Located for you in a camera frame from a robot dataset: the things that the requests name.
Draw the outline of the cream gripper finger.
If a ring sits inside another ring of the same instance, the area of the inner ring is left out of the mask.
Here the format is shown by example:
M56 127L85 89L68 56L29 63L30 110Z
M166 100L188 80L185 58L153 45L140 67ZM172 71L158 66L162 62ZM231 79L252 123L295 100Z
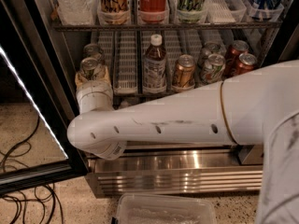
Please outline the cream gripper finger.
M108 71L108 67L105 65L104 68L105 68L105 73L104 73L104 75L101 77L101 80L102 80L102 81L105 81L105 82L108 83L108 84L110 84L110 83L111 83L111 80L110 80L110 74L109 74L109 71Z
M88 79L85 76L83 76L80 72L76 72L75 83L78 88L87 81Z

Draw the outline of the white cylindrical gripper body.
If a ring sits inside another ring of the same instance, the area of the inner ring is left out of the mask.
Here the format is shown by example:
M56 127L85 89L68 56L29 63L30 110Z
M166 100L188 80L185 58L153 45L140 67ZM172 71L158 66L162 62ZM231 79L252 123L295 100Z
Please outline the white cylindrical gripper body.
M111 111L113 90L105 81L89 80L77 88L79 113L90 111Z

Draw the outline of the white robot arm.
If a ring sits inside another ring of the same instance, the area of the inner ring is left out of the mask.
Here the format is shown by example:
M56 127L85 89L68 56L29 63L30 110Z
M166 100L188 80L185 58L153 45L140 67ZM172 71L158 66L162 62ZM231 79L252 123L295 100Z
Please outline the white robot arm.
M129 141L263 145L255 224L299 223L299 62L277 63L201 88L71 121L69 142L115 159Z

